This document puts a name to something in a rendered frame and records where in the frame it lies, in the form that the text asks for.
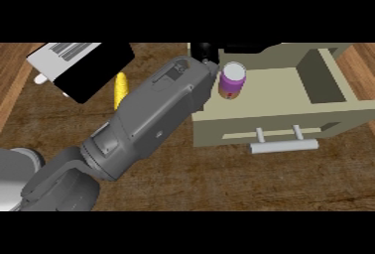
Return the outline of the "purple can with white lid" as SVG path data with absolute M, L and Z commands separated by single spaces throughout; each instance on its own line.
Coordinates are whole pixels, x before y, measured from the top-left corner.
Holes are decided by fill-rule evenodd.
M 246 81 L 246 69 L 237 62 L 228 62 L 220 72 L 218 92 L 226 99 L 239 96 Z

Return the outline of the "beige open drawer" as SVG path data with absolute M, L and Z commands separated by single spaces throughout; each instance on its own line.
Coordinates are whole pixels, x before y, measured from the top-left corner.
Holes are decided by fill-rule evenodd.
M 282 43 L 258 54 L 220 52 L 220 63 L 240 63 L 246 82 L 233 100 L 212 94 L 196 121 L 271 116 L 375 119 L 375 100 L 360 100 L 336 58 L 344 43 Z

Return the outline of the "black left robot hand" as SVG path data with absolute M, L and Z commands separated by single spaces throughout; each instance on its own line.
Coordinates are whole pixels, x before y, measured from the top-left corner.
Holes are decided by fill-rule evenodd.
M 227 54 L 258 54 L 271 44 L 268 43 L 192 43 L 190 56 L 199 62 L 220 63 L 218 50 Z

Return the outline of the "yellow banana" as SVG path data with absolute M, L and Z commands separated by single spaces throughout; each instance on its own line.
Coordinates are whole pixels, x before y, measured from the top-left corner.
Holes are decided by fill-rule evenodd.
M 127 77 L 125 74 L 119 72 L 115 76 L 113 81 L 113 107 L 118 107 L 119 102 L 127 94 L 128 94 Z

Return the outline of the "black and white appliance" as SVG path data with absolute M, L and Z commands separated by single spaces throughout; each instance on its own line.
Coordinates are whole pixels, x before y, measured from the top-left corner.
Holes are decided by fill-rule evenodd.
M 42 77 L 84 104 L 134 59 L 130 43 L 45 43 L 26 56 Z

